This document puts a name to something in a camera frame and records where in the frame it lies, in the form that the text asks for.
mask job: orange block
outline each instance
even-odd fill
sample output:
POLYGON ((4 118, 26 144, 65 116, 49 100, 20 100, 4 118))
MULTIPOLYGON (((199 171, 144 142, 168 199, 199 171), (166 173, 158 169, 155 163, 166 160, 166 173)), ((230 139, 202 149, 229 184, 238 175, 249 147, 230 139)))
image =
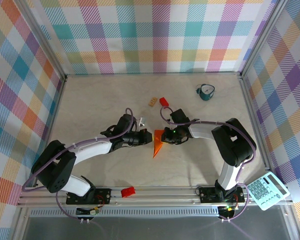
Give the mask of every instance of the orange block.
POLYGON ((162 147, 163 142, 161 141, 161 135, 165 132, 165 130, 154 130, 154 152, 153 157, 157 155, 159 150, 162 147))

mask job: red block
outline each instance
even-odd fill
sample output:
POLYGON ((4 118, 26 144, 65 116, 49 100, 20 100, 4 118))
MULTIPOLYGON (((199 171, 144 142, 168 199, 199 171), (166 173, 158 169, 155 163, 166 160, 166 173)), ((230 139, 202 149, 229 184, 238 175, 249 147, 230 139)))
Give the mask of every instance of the red block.
POLYGON ((129 197, 132 194, 136 194, 135 188, 133 186, 121 190, 121 196, 123 198, 129 197))
POLYGON ((160 98, 159 102, 160 102, 161 106, 169 107, 169 103, 167 102, 167 100, 164 97, 160 98))

